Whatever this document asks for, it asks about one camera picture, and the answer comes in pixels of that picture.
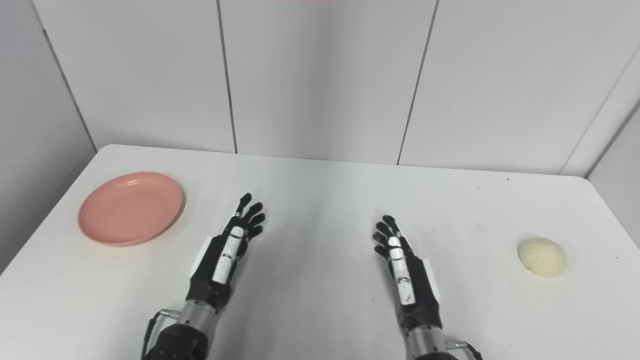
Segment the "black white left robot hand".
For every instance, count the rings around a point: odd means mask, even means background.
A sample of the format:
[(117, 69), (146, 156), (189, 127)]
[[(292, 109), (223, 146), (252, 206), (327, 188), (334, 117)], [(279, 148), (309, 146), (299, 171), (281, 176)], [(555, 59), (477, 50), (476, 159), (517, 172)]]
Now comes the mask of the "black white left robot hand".
[(190, 276), (186, 301), (198, 301), (210, 305), (216, 312), (226, 307), (232, 294), (231, 282), (238, 263), (246, 254), (250, 242), (263, 232), (262, 202), (253, 202), (253, 195), (246, 193), (238, 201), (238, 207), (222, 230), (215, 235)]

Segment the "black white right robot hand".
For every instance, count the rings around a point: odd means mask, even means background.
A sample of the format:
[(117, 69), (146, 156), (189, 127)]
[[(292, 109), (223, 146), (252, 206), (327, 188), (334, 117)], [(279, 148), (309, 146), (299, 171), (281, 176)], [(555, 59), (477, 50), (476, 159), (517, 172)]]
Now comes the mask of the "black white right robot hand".
[(421, 326), (442, 330), (441, 293), (429, 260), (416, 255), (389, 214), (375, 224), (372, 238), (374, 250), (386, 261), (393, 280), (400, 328), (405, 332)]

